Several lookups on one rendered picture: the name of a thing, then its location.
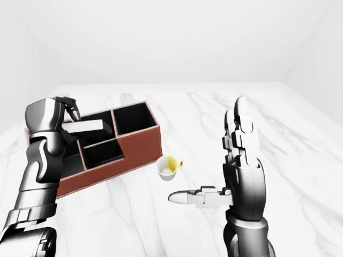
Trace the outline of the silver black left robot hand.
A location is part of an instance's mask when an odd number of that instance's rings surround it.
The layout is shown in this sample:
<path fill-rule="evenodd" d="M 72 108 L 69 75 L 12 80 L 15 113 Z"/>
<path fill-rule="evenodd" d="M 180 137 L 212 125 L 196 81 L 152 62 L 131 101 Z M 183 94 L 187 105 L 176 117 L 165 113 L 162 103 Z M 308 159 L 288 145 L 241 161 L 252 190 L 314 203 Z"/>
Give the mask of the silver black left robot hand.
<path fill-rule="evenodd" d="M 58 144 L 76 141 L 77 136 L 71 135 L 62 128 L 66 112 L 75 122 L 81 120 L 76 100 L 69 97 L 46 98 L 28 105 L 25 120 L 31 133 L 30 143 L 43 138 L 51 139 Z"/>

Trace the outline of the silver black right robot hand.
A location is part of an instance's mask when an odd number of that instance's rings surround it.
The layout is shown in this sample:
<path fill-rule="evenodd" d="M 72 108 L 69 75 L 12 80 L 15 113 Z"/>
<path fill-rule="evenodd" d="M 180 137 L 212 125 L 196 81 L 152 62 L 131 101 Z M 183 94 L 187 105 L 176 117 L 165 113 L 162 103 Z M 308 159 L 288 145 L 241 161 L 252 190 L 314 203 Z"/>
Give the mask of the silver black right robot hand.
<path fill-rule="evenodd" d="M 256 129 L 244 96 L 240 96 L 234 108 L 225 113 L 222 144 L 228 152 L 222 166 L 226 183 L 223 189 L 201 186 L 198 190 L 174 192 L 168 200 L 205 209 L 228 205 L 238 219 L 258 221 L 263 216 L 266 202 L 265 176 L 257 157 Z"/>

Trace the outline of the white black book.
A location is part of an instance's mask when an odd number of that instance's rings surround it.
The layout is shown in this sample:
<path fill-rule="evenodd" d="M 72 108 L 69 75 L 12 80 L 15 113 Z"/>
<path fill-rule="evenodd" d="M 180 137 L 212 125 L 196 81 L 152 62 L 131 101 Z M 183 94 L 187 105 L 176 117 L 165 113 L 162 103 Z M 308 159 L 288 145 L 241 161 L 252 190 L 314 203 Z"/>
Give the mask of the white black book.
<path fill-rule="evenodd" d="M 111 135 L 112 129 L 102 119 L 63 123 L 62 129 L 70 134 L 94 133 L 95 135 Z"/>

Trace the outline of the red-brown desk caddy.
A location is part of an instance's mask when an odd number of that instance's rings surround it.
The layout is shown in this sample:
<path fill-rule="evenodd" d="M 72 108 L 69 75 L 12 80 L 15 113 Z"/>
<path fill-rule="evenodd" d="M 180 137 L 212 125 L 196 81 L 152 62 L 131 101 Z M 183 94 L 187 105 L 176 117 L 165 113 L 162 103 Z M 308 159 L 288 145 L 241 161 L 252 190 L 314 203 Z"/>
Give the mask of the red-brown desk caddy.
<path fill-rule="evenodd" d="M 112 134 L 71 134 L 78 139 L 64 142 L 56 199 L 153 163 L 162 155 L 160 126 L 146 102 L 80 117 L 80 121 L 102 119 Z M 69 122 L 75 121 L 66 112 L 63 123 Z"/>

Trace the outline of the white yellow mug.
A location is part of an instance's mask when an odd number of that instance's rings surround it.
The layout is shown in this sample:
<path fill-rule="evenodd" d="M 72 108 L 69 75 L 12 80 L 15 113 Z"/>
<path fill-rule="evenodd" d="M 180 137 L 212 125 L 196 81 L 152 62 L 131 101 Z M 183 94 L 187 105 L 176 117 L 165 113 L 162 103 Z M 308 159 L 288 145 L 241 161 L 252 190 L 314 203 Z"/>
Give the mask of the white yellow mug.
<path fill-rule="evenodd" d="M 161 179 L 168 182 L 174 179 L 177 169 L 182 167 L 182 165 L 182 159 L 164 155 L 157 160 L 156 169 Z"/>

